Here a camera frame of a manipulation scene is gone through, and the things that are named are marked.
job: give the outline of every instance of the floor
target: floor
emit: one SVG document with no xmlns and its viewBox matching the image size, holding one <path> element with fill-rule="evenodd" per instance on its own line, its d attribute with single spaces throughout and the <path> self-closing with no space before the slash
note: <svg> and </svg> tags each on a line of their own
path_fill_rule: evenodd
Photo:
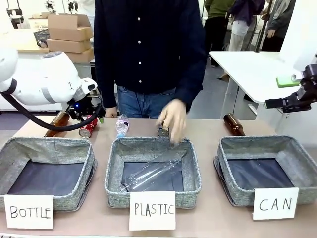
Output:
<svg viewBox="0 0 317 238">
<path fill-rule="evenodd" d="M 206 67 L 204 89 L 193 102 L 188 118 L 190 119 L 219 119 L 222 103 L 224 100 L 227 83 L 218 80 L 217 77 L 223 74 L 223 70 L 212 68 L 210 61 Z M 255 119 L 255 115 L 248 108 L 247 101 L 243 100 L 243 92 L 239 92 L 235 115 L 240 119 Z M 0 146 L 10 139 L 28 119 L 19 113 L 3 113 L 0 115 Z"/>
</svg>

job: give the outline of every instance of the red soda can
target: red soda can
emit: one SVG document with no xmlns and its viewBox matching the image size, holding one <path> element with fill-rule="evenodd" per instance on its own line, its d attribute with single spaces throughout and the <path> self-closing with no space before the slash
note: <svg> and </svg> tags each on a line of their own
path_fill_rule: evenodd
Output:
<svg viewBox="0 0 317 238">
<path fill-rule="evenodd" d="M 79 129 L 79 135 L 82 138 L 88 139 L 91 137 L 93 134 L 94 128 L 97 126 L 98 119 L 94 119 L 91 123 L 89 123 L 86 126 L 83 126 L 82 128 Z"/>
</svg>

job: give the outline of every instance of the person's left hand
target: person's left hand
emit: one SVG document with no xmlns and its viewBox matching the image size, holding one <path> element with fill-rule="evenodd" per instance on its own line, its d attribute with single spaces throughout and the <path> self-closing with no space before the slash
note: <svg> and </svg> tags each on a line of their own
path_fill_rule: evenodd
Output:
<svg viewBox="0 0 317 238">
<path fill-rule="evenodd" d="M 268 38 L 273 37 L 274 34 L 275 34 L 275 32 L 276 32 L 275 30 L 268 30 L 268 31 L 267 31 L 267 37 L 268 37 Z"/>
<path fill-rule="evenodd" d="M 164 126 L 170 126 L 172 121 L 173 129 L 170 140 L 179 143 L 183 138 L 183 131 L 186 127 L 186 105 L 179 99 L 170 101 L 162 110 L 158 118 L 158 124 L 164 122 Z"/>
</svg>

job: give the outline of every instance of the water bottle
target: water bottle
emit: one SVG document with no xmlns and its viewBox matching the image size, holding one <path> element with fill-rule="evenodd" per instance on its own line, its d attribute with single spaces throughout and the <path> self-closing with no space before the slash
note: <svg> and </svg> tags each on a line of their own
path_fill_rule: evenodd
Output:
<svg viewBox="0 0 317 238">
<path fill-rule="evenodd" d="M 181 156 L 174 150 L 167 151 L 134 174 L 128 175 L 120 187 L 121 192 L 142 192 L 155 185 L 162 185 L 181 170 Z"/>
<path fill-rule="evenodd" d="M 117 138 L 124 137 L 127 134 L 129 129 L 129 119 L 125 114 L 118 117 L 115 129 L 117 130 Z"/>
</svg>

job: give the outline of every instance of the green shirt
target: green shirt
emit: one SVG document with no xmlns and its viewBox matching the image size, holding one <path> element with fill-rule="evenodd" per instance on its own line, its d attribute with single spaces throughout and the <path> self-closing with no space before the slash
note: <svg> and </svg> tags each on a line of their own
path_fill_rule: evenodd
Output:
<svg viewBox="0 0 317 238">
<path fill-rule="evenodd" d="M 208 18 L 225 16 L 234 0 L 206 0 L 205 8 L 208 12 Z"/>
</svg>

